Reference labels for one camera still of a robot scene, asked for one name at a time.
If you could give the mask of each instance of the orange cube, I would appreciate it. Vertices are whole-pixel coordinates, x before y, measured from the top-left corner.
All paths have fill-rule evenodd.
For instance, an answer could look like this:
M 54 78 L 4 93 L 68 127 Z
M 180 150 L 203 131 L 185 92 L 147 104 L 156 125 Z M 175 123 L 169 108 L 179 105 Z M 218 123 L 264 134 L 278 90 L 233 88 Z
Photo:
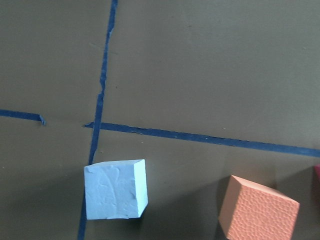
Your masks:
M 232 175 L 219 222 L 229 240 L 290 240 L 299 206 L 275 189 Z

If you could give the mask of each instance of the vertical blue tape strip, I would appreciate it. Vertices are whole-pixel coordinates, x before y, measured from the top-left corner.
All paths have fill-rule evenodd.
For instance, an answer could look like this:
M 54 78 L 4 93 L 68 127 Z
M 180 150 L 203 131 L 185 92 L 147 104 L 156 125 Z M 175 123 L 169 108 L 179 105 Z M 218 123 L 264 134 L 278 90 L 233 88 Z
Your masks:
M 86 128 L 92 128 L 93 122 L 86 124 Z M 123 133 L 136 133 L 154 137 L 162 137 L 169 139 L 180 139 L 187 141 L 194 141 L 207 144 L 225 145 L 239 148 L 255 149 L 262 151 L 278 152 L 285 154 L 303 155 L 309 157 L 320 157 L 320 149 L 289 146 L 281 144 L 272 144 L 258 141 L 246 141 L 232 138 L 223 138 L 216 136 L 208 136 L 201 134 L 192 134 L 186 132 L 167 131 L 153 128 L 140 128 L 127 125 L 113 124 L 113 123 L 101 123 L 102 130 L 117 131 Z
M 97 101 L 96 101 L 95 117 L 94 117 L 94 122 L 92 126 L 93 133 L 92 133 L 88 165 L 93 164 L 97 147 L 98 147 L 102 112 L 104 107 L 105 90 L 106 90 L 106 83 L 107 83 L 107 77 L 108 77 L 107 72 L 108 72 L 109 41 L 110 41 L 112 31 L 115 27 L 117 6 L 118 6 L 118 0 L 112 0 L 111 7 L 110 7 L 108 29 L 106 32 L 105 46 L 104 46 L 104 52 L 103 52 L 101 75 L 100 75 L 101 92 L 98 94 Z M 81 216 L 80 216 L 79 230 L 78 230 L 78 236 L 77 236 L 78 240 L 85 239 L 86 224 L 87 224 L 86 199 L 85 199 L 85 194 L 83 194 Z
M 36 113 L 0 109 L 0 116 L 39 121 L 42 125 L 46 125 L 46 120 L 40 114 Z

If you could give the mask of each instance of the foam block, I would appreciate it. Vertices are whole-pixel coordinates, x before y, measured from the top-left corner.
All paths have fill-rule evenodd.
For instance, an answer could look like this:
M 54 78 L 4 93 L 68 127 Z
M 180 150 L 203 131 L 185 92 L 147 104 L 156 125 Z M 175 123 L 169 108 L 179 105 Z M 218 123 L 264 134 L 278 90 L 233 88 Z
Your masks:
M 320 164 L 314 166 L 314 170 L 320 181 Z
M 86 218 L 139 218 L 148 204 L 145 160 L 84 167 Z
M 219 222 L 229 240 L 290 240 L 299 206 L 275 189 L 232 175 Z

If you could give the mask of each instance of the blue tape line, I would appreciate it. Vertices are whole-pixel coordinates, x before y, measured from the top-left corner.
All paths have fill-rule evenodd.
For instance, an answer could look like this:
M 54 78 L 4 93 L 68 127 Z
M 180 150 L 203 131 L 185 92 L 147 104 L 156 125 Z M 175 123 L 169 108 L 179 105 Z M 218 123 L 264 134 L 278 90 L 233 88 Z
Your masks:
M 93 122 L 85 125 L 86 128 L 92 128 Z M 117 131 L 123 133 L 135 133 L 154 137 L 162 137 L 169 139 L 180 139 L 187 141 L 194 141 L 207 144 L 225 145 L 239 148 L 256 149 L 270 152 L 304 155 L 310 157 L 320 157 L 320 149 L 312 149 L 298 146 L 288 146 L 281 144 L 264 143 L 258 141 L 246 141 L 231 138 L 222 138 L 216 136 L 208 136 L 201 134 L 192 134 L 186 132 L 167 131 L 152 128 L 140 128 L 127 125 L 113 124 L 113 123 L 101 123 L 102 130 Z
M 0 116 L 39 121 L 42 125 L 46 125 L 46 120 L 40 114 L 36 113 L 0 109 Z
M 94 122 L 92 123 L 93 133 L 92 133 L 88 165 L 93 164 L 97 147 L 98 147 L 99 133 L 101 129 L 101 118 L 102 118 L 102 112 L 104 108 L 106 82 L 107 82 L 107 76 L 108 76 L 107 72 L 108 72 L 109 41 L 110 41 L 112 31 L 115 27 L 117 6 L 118 6 L 118 0 L 112 0 L 111 7 L 110 7 L 108 29 L 106 32 L 106 39 L 105 39 L 105 45 L 104 45 L 103 60 L 102 60 L 102 66 L 101 66 L 101 75 L 100 75 L 101 92 L 98 94 L 98 97 L 97 97 L 96 107 L 95 107 L 95 117 L 94 117 Z M 78 240 L 83 240 L 85 238 L 86 224 L 87 224 L 86 199 L 85 199 L 85 194 L 83 194 L 81 216 L 80 216 L 79 230 L 78 230 L 78 236 L 77 236 Z

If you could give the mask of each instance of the light blue foam block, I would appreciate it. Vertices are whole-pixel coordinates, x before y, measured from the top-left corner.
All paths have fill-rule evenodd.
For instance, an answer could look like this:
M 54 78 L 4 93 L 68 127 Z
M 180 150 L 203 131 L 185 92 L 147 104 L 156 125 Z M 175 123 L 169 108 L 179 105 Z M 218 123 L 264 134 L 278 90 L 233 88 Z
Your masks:
M 84 167 L 86 218 L 140 218 L 148 204 L 145 160 L 104 161 Z

